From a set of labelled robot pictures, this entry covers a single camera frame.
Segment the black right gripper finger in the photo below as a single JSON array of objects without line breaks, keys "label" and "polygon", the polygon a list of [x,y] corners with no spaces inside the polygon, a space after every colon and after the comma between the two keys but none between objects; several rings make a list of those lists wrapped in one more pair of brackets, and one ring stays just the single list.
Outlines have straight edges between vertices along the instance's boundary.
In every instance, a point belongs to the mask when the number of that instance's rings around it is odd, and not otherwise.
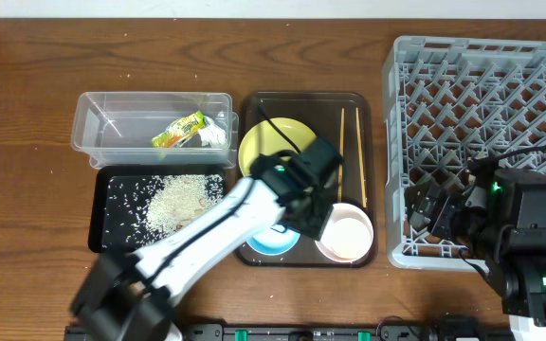
[{"label": "black right gripper finger", "polygon": [[410,226],[415,230],[427,229],[429,225],[429,216],[422,212],[412,211],[408,217],[408,221]]},{"label": "black right gripper finger", "polygon": [[407,188],[405,203],[408,213],[430,213],[437,203],[437,185],[426,182]]}]

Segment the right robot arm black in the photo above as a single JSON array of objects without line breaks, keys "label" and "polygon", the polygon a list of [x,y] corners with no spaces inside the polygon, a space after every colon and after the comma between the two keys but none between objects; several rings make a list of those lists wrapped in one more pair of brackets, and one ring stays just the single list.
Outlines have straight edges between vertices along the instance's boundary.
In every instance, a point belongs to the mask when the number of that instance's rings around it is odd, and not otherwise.
[{"label": "right robot arm black", "polygon": [[517,340],[546,340],[546,176],[494,167],[467,194],[434,182],[405,192],[409,224],[461,246],[497,293]]}]

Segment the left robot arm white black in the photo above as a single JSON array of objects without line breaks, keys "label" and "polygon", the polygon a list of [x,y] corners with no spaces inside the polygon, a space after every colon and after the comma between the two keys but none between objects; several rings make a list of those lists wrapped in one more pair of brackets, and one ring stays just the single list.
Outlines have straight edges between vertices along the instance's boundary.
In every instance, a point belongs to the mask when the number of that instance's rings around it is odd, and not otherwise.
[{"label": "left robot arm white black", "polygon": [[101,253],[70,304],[95,340],[180,340],[174,310],[214,265],[253,236],[285,223],[321,238],[343,162],[318,137],[299,153],[259,155],[248,176],[181,231],[128,253]]}]

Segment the white napkin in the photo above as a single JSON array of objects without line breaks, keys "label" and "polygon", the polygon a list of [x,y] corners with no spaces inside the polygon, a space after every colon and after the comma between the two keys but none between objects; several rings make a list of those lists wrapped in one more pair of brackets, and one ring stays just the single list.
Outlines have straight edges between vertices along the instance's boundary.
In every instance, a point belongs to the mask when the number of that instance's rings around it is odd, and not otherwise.
[{"label": "white napkin", "polygon": [[227,133],[211,117],[205,117],[204,127],[198,131],[203,147],[223,148],[227,144]]}]

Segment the light blue bowl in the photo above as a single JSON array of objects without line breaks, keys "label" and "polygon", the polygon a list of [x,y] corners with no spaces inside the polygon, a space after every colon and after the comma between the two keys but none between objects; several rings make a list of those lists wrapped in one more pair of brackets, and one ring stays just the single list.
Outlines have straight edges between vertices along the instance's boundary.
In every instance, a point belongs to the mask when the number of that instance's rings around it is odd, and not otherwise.
[{"label": "light blue bowl", "polygon": [[299,239],[298,232],[277,224],[250,238],[247,244],[259,254],[277,256],[292,249]]}]

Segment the green snack wrapper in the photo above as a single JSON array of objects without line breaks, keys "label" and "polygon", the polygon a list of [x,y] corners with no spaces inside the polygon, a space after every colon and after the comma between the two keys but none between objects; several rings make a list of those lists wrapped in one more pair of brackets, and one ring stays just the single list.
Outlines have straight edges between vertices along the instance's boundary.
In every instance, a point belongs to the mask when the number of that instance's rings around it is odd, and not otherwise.
[{"label": "green snack wrapper", "polygon": [[152,138],[154,148],[181,146],[206,126],[205,116],[197,111],[172,122],[162,133]]}]

